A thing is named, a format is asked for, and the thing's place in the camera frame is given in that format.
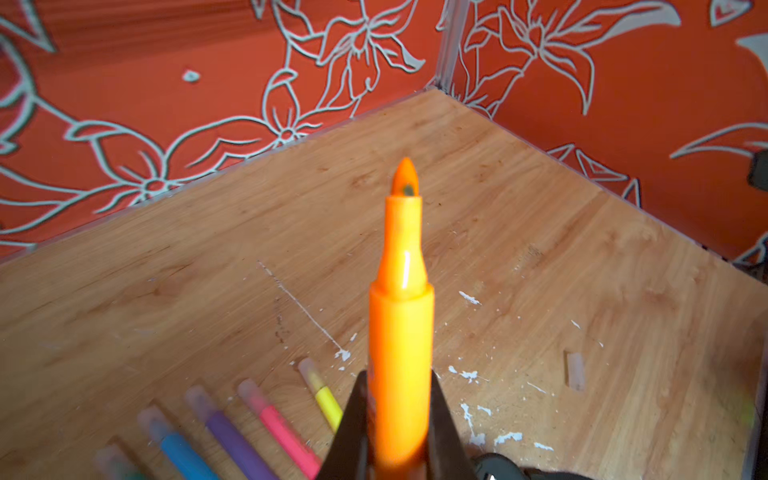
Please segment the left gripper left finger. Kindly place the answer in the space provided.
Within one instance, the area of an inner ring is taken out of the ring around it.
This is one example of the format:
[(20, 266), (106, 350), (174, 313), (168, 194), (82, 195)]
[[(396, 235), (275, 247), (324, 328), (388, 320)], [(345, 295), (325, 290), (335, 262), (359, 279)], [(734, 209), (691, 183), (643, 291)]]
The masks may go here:
[(367, 371), (355, 381), (338, 431), (317, 480), (368, 478)]

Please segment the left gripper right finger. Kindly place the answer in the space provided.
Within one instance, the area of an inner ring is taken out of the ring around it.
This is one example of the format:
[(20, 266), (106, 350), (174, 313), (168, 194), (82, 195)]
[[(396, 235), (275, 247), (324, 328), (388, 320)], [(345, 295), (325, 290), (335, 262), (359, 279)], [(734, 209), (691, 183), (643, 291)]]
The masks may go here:
[(474, 466), (464, 450), (435, 372), (431, 375), (427, 478), (476, 479)]

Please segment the pink marker pen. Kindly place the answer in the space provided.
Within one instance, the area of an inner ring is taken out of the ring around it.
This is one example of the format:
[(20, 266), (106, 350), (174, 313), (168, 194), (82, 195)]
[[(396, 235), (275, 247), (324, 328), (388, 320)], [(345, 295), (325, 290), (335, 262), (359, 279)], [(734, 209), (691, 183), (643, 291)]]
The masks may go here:
[(246, 379), (237, 386), (237, 392), (302, 474), (307, 479), (315, 479), (321, 469), (319, 457), (305, 444), (259, 386), (253, 380)]

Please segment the yellow highlighter pen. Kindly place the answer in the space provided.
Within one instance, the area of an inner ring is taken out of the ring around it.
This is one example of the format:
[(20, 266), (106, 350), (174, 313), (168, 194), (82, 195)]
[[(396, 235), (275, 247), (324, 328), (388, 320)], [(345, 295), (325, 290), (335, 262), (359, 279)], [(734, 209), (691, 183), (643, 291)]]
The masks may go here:
[(331, 430), (336, 433), (343, 417), (343, 411), (321, 376), (319, 369), (311, 358), (302, 359), (298, 364), (298, 369)]

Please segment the purple marker pen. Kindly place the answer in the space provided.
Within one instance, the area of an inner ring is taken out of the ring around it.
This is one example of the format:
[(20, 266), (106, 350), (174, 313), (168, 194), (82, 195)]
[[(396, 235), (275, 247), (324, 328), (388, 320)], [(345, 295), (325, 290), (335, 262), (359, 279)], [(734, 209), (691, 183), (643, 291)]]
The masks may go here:
[(200, 385), (184, 399), (247, 479), (277, 480), (277, 475)]

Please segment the blue marker pen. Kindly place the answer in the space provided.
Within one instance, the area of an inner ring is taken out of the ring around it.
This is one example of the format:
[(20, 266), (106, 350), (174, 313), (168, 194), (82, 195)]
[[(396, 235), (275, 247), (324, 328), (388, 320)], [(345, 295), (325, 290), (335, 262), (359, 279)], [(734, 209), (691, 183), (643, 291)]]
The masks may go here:
[(151, 406), (142, 410), (137, 420), (151, 440), (159, 444), (164, 455), (184, 479), (219, 480), (218, 475), (158, 407)]

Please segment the orange highlighter pen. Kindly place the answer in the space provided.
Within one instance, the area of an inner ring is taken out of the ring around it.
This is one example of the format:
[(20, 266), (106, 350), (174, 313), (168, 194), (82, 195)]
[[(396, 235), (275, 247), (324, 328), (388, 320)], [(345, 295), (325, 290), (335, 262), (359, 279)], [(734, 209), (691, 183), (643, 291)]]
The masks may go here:
[(435, 293), (422, 253), (423, 199), (413, 162), (385, 199), (384, 243), (369, 289), (368, 440), (377, 479), (410, 479), (426, 458)]

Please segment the green marker pen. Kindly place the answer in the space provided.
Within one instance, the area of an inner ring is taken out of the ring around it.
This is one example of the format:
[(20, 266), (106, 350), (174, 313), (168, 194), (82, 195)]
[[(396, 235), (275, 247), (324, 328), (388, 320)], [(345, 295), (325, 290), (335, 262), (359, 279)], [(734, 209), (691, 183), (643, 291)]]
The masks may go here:
[(117, 444), (110, 444), (98, 450), (94, 456), (94, 462), (107, 479), (148, 480), (142, 470)]

